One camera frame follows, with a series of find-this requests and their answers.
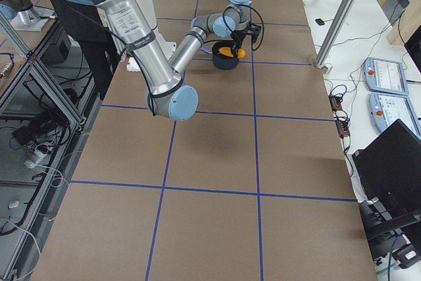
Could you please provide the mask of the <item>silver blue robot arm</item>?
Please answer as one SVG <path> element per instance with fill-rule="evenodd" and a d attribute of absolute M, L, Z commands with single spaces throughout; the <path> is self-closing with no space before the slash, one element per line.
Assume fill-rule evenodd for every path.
<path fill-rule="evenodd" d="M 187 120 L 197 110 L 198 94 L 184 84 L 184 72 L 207 37 L 234 38 L 250 25 L 251 0 L 230 0 L 223 12 L 194 18 L 181 44 L 170 49 L 152 26 L 156 22 L 152 0 L 65 1 L 104 11 L 111 34 L 130 52 L 145 78 L 148 108 L 154 115 L 175 121 Z"/>

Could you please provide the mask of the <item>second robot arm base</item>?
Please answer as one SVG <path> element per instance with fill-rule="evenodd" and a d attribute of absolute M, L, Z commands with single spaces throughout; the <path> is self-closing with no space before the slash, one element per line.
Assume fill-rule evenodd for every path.
<path fill-rule="evenodd" d="M 40 32 L 56 19 L 53 9 L 37 8 L 31 0 L 1 0 L 1 14 L 16 31 Z"/>

